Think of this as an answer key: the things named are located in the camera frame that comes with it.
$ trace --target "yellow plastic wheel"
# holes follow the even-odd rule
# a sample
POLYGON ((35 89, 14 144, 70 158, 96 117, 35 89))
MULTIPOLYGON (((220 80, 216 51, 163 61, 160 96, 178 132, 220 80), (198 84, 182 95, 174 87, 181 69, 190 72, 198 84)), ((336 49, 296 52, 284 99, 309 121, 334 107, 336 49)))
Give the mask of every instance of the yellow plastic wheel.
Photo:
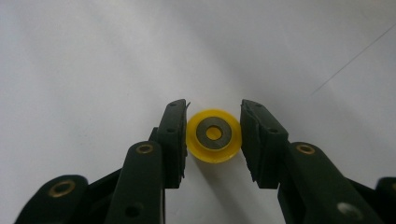
POLYGON ((204 110, 187 123, 186 144, 190 153, 201 161, 227 161, 242 146, 241 126, 223 110, 204 110))

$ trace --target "white surface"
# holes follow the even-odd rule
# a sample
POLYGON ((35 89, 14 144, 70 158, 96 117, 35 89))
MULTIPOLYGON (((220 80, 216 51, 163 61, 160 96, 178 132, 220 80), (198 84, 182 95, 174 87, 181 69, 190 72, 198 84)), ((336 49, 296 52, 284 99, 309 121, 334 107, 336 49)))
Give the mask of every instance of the white surface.
MULTIPOLYGON (((0 223, 53 177, 120 168, 179 98, 260 102, 374 187, 395 176, 395 23, 393 0, 0 2, 0 223)), ((166 193, 167 223, 284 223, 241 153, 190 155, 166 193)))

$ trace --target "yellow spool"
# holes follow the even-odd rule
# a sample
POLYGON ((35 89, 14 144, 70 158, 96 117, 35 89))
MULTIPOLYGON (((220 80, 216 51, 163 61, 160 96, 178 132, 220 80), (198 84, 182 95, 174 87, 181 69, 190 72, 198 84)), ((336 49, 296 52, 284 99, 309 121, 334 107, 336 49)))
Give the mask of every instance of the yellow spool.
MULTIPOLYGON (((209 126, 205 130, 207 139, 216 141, 222 137, 223 130, 217 126, 209 126)), ((201 161, 220 163, 232 158, 242 146, 241 126, 229 113, 219 109, 208 109, 195 114, 187 123, 186 144, 190 153, 201 161), (226 146, 213 149, 204 146, 197 137, 197 128, 208 118, 224 120, 231 128, 231 139, 226 146)))

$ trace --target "metal washer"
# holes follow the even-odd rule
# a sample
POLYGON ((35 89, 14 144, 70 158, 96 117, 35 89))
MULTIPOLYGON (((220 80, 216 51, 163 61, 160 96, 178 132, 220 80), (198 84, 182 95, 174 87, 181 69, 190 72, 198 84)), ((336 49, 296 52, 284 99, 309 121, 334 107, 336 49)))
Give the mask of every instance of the metal washer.
POLYGON ((204 147, 214 150, 219 150, 227 147, 227 145, 231 141, 232 133, 233 132, 230 125, 224 119, 218 117, 209 117, 203 119, 198 124, 198 127, 196 129, 196 136, 198 138, 198 141, 204 147), (206 131, 212 127, 218 128, 221 131, 221 137, 219 139, 212 140, 207 136, 206 131))

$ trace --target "center hole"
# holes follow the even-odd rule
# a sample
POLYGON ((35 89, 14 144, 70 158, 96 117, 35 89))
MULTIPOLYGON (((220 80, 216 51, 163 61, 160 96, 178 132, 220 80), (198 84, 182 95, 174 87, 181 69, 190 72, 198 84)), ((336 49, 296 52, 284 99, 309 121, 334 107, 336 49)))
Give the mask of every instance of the center hole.
POLYGON ((218 140, 222 136, 221 129, 217 126, 211 126, 206 130, 206 136, 210 140, 213 140, 213 141, 218 140))
POLYGON ((56 186, 54 190, 56 193, 63 193, 63 192, 68 191, 70 188, 71 188, 71 184, 62 183, 62 184, 56 186))

